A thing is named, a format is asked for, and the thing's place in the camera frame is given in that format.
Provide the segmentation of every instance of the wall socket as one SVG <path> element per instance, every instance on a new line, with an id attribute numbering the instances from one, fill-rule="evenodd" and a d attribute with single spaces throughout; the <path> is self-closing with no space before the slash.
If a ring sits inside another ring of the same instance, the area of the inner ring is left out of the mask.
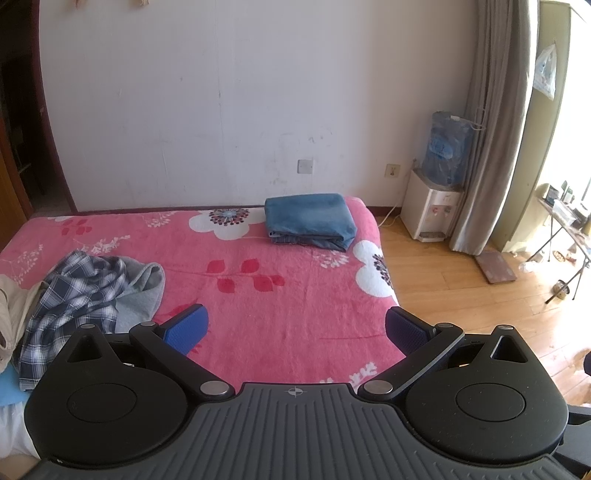
<path id="1" fill-rule="evenodd" d="M 400 165 L 394 163 L 389 163 L 386 165 L 386 173 L 384 174 L 384 177 L 397 179 L 399 175 Z"/>
<path id="2" fill-rule="evenodd" d="M 297 172 L 312 174 L 314 173 L 314 160 L 302 159 L 297 161 Z"/>

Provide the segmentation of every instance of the wooden door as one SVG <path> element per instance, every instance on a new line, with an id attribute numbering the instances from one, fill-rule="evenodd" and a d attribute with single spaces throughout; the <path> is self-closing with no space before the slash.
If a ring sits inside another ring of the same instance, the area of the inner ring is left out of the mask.
<path id="1" fill-rule="evenodd" d="M 26 221 L 27 217 L 22 211 L 4 159 L 0 155 L 0 250 Z"/>

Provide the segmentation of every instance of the white pillow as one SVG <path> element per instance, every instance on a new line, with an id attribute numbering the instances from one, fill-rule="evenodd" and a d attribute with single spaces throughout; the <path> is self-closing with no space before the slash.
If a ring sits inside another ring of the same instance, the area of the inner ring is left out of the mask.
<path id="1" fill-rule="evenodd" d="M 24 453 L 39 458 L 25 427 L 25 403 L 0 407 L 0 458 Z"/>

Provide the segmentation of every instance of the blue folded cloth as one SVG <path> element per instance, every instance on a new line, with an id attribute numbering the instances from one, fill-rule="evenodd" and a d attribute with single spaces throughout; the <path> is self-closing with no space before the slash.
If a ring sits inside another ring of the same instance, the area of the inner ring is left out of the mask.
<path id="1" fill-rule="evenodd" d="M 342 195 L 315 193 L 265 201 L 266 225 L 275 244 L 314 245 L 346 252 L 357 227 Z"/>
<path id="2" fill-rule="evenodd" d="M 22 392 L 18 388 L 18 374 L 9 362 L 4 372 L 0 374 L 0 407 L 27 401 L 30 392 Z"/>

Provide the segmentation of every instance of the door frame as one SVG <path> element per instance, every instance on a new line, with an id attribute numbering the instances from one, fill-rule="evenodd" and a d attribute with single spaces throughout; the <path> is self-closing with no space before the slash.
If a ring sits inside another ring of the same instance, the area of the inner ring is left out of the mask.
<path id="1" fill-rule="evenodd" d="M 68 206 L 72 213 L 77 214 L 78 209 L 72 198 L 70 187 L 66 182 L 64 171 L 61 167 L 60 157 L 57 153 L 56 143 L 51 131 L 51 123 L 47 113 L 47 104 L 45 101 L 45 91 L 43 90 L 43 76 L 41 74 L 41 53 L 39 49 L 39 7 L 41 0 L 31 0 L 31 53 L 33 59 L 33 83 L 35 85 L 35 96 L 37 97 L 37 108 L 41 114 L 41 127 L 43 129 L 43 137 L 47 146 L 47 151 L 55 171 L 57 181 L 66 197 Z M 21 176 L 18 173 L 17 164 L 12 155 L 12 147 L 8 139 L 6 125 L 4 119 L 0 115 L 0 153 L 4 159 L 4 164 L 8 170 L 8 175 L 12 182 L 15 193 L 22 210 L 27 219 L 33 214 L 33 206 L 24 185 L 22 184 Z"/>
<path id="2" fill-rule="evenodd" d="M 61 167 L 60 157 L 57 153 L 56 142 L 51 131 L 51 123 L 49 121 L 49 114 L 47 113 L 47 104 L 45 102 L 45 90 L 43 89 L 43 75 L 41 74 L 41 50 L 39 45 L 39 9 L 41 0 L 31 0 L 31 52 L 33 54 L 33 82 L 35 83 L 35 93 L 37 94 L 37 106 L 41 114 L 41 126 L 43 128 L 43 136 L 47 151 L 53 164 L 53 169 L 56 172 L 57 181 L 60 183 L 61 189 L 66 196 L 68 206 L 73 214 L 78 213 L 74 198 L 67 184 L 64 170 Z"/>
<path id="3" fill-rule="evenodd" d="M 6 125 L 4 124 L 4 118 L 0 115 L 0 161 L 4 160 L 4 165 L 8 171 L 8 177 L 12 183 L 14 193 L 17 194 L 18 203 L 21 204 L 22 211 L 25 213 L 27 219 L 33 214 L 33 206 L 29 200 L 29 195 L 25 191 L 25 187 L 22 184 L 21 176 L 18 173 L 17 164 L 12 156 L 12 147 L 8 140 L 8 134 L 6 132 Z"/>

